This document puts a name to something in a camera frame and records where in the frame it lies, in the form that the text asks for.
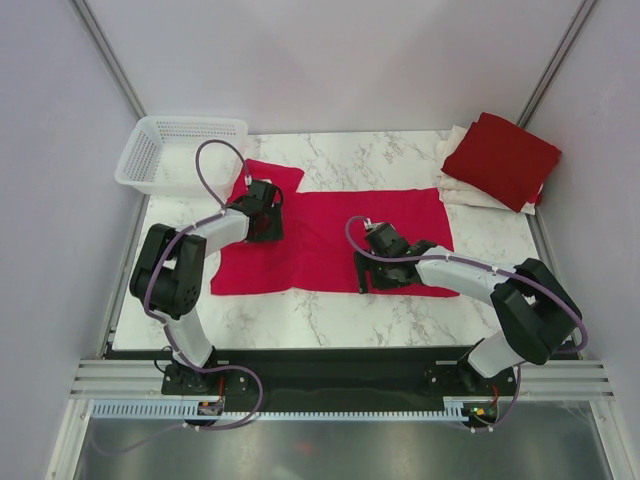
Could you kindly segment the cream folded t shirt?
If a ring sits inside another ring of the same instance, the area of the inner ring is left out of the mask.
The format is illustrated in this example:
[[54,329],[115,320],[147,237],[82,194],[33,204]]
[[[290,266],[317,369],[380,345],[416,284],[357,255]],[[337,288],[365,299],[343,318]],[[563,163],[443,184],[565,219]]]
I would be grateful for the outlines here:
[[[440,198],[443,202],[447,204],[460,204],[460,205],[510,210],[505,205],[493,199],[489,195],[481,192],[480,190],[468,184],[465,184],[461,181],[453,179],[441,171],[441,168],[444,165],[444,160],[459,145],[459,143],[461,142],[462,138],[467,133],[469,128],[465,129],[460,126],[455,126],[451,131],[451,135],[449,136],[449,139],[444,142],[444,146],[440,152],[440,165],[437,169],[436,176],[435,176],[437,187],[440,190]],[[515,213],[524,213],[527,215],[533,215],[535,213],[535,206],[538,201],[538,197],[535,203],[528,203],[524,206],[522,211],[515,212]]]

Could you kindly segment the dark red folded t shirt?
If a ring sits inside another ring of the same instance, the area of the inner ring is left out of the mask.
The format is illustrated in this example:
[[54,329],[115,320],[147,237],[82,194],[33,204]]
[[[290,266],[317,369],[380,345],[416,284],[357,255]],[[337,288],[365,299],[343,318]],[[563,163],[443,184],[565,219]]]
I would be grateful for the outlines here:
[[472,123],[441,171],[520,212],[535,203],[561,150],[495,114]]

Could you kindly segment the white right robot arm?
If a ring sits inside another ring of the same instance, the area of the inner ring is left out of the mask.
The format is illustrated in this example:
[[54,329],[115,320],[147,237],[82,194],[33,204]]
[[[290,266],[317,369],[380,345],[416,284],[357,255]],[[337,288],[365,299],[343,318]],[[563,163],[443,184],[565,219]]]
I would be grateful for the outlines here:
[[[365,247],[351,237],[356,222],[364,227]],[[499,332],[480,340],[459,362],[458,381],[469,393],[483,392],[508,368],[543,365],[556,353],[578,353],[588,344],[578,306],[537,259],[488,263],[433,242],[410,243],[392,224],[364,216],[349,219],[345,233],[354,248],[361,293],[422,285],[493,307]]]

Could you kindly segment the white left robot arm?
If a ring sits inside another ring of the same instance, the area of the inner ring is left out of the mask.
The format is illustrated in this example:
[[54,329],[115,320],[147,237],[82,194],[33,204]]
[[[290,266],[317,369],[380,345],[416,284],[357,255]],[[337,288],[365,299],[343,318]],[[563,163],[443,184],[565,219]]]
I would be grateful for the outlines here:
[[196,310],[205,260],[234,244],[282,240],[283,205],[279,187],[253,180],[246,194],[210,217],[181,230],[158,223],[147,232],[129,291],[145,314],[161,324],[173,358],[187,367],[185,382],[198,393],[211,392],[220,378],[210,362],[214,347]]

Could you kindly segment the bright red t shirt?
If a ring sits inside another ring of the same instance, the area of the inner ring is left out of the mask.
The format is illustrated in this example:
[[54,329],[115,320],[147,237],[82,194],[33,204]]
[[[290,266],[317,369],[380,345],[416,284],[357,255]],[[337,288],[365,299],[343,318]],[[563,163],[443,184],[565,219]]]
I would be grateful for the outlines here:
[[284,237],[265,243],[240,242],[221,251],[210,281],[215,296],[267,294],[298,288],[330,293],[359,290],[350,239],[363,229],[347,221],[363,215],[388,222],[410,242],[431,241],[452,248],[448,216],[434,188],[301,193],[303,170],[249,160],[253,178],[284,193]]

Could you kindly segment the white plastic basket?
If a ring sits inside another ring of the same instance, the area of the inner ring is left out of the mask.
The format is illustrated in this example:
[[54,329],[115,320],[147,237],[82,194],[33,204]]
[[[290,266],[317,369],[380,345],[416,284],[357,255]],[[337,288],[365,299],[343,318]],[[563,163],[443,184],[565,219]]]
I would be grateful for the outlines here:
[[210,190],[227,199],[242,177],[237,157],[248,145],[248,124],[240,119],[153,115],[140,119],[124,147],[115,180],[143,194],[207,198],[195,165],[198,147],[216,139],[231,144],[206,146],[200,157]]

